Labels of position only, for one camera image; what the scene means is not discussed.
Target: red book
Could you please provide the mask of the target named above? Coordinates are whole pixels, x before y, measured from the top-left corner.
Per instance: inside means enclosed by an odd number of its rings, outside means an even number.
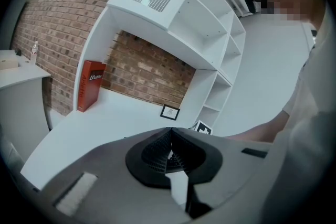
[[[85,61],[78,92],[78,110],[84,112],[98,99],[106,65],[100,62]]]

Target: white desk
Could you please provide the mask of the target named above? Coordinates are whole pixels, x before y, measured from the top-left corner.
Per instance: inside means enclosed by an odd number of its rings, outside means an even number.
[[[0,60],[16,58],[19,67],[0,70],[0,125],[26,161],[49,128],[42,100],[42,78],[50,74],[13,50],[0,50]]]
[[[72,111],[37,146],[21,174],[42,189],[75,160],[105,143],[167,126],[183,126],[160,117],[162,106],[100,88],[98,101],[84,113]]]

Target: person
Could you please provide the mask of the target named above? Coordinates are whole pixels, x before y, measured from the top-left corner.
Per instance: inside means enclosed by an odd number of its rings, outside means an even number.
[[[294,128],[294,126],[302,119],[310,118],[324,110],[328,106],[328,100],[323,99],[323,91],[316,90],[316,83],[325,83],[312,70],[318,69],[315,57],[325,58],[323,50],[325,44],[333,38],[333,18],[330,8],[326,0],[256,0],[261,3],[261,10],[267,13],[281,14],[286,16],[287,20],[300,20],[302,22],[311,23],[318,31],[315,45],[310,51],[309,58],[301,68],[294,92],[286,103],[284,108],[267,123],[256,126],[248,131],[233,136],[228,136],[235,140],[249,140],[261,142],[273,142],[276,135],[284,129]],[[325,98],[329,93],[326,87]]]

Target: white shirt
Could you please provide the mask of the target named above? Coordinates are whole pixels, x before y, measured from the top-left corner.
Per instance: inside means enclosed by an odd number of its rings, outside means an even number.
[[[294,92],[283,110],[289,115],[285,129],[319,111],[336,109],[336,28],[328,5],[309,58],[301,68]]]

